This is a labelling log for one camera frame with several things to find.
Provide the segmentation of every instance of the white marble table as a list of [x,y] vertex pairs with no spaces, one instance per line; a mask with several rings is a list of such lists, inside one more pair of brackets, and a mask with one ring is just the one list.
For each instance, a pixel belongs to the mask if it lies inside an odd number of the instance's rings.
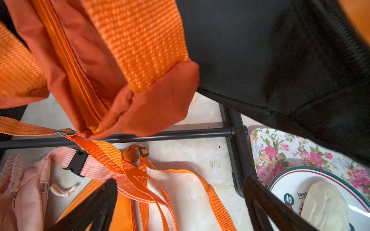
[[[242,116],[242,119],[248,128],[256,128],[261,125],[245,116]],[[55,129],[73,128],[66,114],[52,95],[47,100],[30,104],[21,121]],[[184,130],[193,129],[194,127],[222,127],[218,103],[198,93],[193,98],[186,119],[170,129]],[[217,195],[230,214],[236,229],[253,230],[245,201],[237,195],[234,189],[225,138],[167,140],[140,144],[149,149],[149,158],[153,165],[159,169],[191,167],[195,170],[214,187]],[[132,143],[121,143],[114,146],[119,149],[125,149],[130,145]],[[9,156],[17,154],[25,155],[27,168],[40,160],[52,149],[51,147],[46,147],[7,150],[0,161],[0,168],[4,166]],[[161,173],[150,169],[148,170],[148,174],[168,194],[181,230],[221,230],[209,205],[207,194],[195,176],[189,174]],[[45,228],[50,227],[56,222],[73,198],[90,180],[89,178],[78,177],[69,170],[64,170],[55,164],[52,166],[51,184],[57,183],[62,187],[69,188],[79,182],[80,186],[69,198],[61,198],[51,193],[49,194]],[[149,185],[149,189],[156,191],[152,185]],[[138,221],[139,230],[141,230],[139,216],[137,216],[136,220]],[[162,230],[160,214],[155,205],[149,206],[149,228],[153,231]]]

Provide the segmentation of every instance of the black plastic buckle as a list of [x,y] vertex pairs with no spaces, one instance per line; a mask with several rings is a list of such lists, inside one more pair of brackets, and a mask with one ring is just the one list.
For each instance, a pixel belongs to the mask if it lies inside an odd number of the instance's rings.
[[70,129],[70,130],[71,130],[70,132],[66,132],[65,129],[60,129],[60,130],[54,131],[54,133],[59,134],[59,135],[65,135],[65,136],[70,136],[70,135],[76,134],[75,130],[72,130],[72,129]]
[[80,173],[82,168],[84,167],[85,161],[89,154],[87,152],[76,151],[75,155],[73,156],[71,162],[69,163],[68,167],[65,170],[71,170],[74,174],[81,176]]
[[147,154],[145,154],[145,155],[144,155],[144,154],[142,153],[142,149],[146,149],[146,147],[142,147],[142,146],[141,146],[141,147],[139,147],[139,148],[138,148],[140,155],[141,155],[142,157],[147,157],[147,156],[149,156],[149,152],[148,152]]

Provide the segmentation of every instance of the white plate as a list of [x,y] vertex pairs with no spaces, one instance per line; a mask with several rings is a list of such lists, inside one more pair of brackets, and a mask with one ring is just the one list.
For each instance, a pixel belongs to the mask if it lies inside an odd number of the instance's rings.
[[297,214],[302,211],[308,190],[311,185],[326,181],[335,185],[348,204],[350,231],[370,230],[370,204],[351,185],[321,169],[313,167],[294,167],[277,175],[269,190]]

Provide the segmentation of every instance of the black bag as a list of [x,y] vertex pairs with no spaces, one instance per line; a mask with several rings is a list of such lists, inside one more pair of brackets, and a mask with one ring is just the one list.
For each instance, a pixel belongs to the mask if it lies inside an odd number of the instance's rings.
[[199,93],[370,165],[370,49],[335,0],[177,4]]

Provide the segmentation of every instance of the plate rim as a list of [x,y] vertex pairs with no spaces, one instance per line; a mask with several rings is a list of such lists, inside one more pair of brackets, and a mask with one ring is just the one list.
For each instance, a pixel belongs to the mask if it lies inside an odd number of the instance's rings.
[[294,171],[294,170],[301,170],[301,169],[305,169],[305,170],[313,170],[313,171],[317,171],[317,172],[320,172],[320,173],[323,173],[325,175],[328,175],[334,179],[336,179],[337,181],[339,181],[341,184],[345,185],[346,187],[348,187],[354,194],[356,194],[361,200],[363,203],[366,204],[366,206],[370,209],[370,203],[366,200],[366,198],[361,195],[359,193],[359,191],[357,191],[352,185],[350,185],[349,183],[345,182],[344,180],[342,180],[341,178],[339,178],[338,176],[334,175],[333,173],[330,173],[328,171],[325,171],[325,170],[322,170],[322,169],[318,169],[318,168],[315,168],[315,167],[308,167],[308,166],[298,166],[298,167],[293,167],[293,168],[290,168],[290,169],[287,169],[287,170],[284,170],[282,171],[281,173],[279,173],[270,183],[270,185],[268,186],[268,190],[271,191],[271,188],[273,186],[273,184],[280,178],[282,177],[283,175],[285,175],[286,173],[288,172],[291,172],[291,171]]

